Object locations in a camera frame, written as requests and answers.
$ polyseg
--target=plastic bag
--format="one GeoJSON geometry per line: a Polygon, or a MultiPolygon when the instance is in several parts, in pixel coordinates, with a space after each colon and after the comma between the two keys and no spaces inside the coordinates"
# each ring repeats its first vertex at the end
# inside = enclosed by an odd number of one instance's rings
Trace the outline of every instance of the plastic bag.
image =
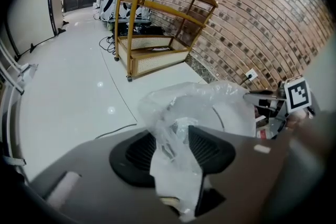
{"type": "Polygon", "coordinates": [[[189,148],[188,127],[198,125],[254,136],[254,107],[243,99],[246,92],[229,81],[181,83],[140,100],[139,112],[156,138],[150,169],[156,193],[178,200],[174,207],[182,221],[194,219],[203,179],[202,169],[189,148]]]}

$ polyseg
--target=white tile floor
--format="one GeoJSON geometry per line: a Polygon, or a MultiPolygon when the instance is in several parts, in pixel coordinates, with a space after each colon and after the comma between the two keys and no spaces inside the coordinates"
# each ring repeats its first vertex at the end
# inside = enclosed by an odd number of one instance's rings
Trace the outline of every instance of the white tile floor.
{"type": "Polygon", "coordinates": [[[122,62],[98,46],[110,32],[93,19],[92,8],[71,12],[65,20],[65,33],[20,60],[39,64],[18,119],[29,180],[83,142],[126,125],[143,126],[137,104],[147,93],[185,81],[204,83],[185,63],[129,83],[122,62]]]}

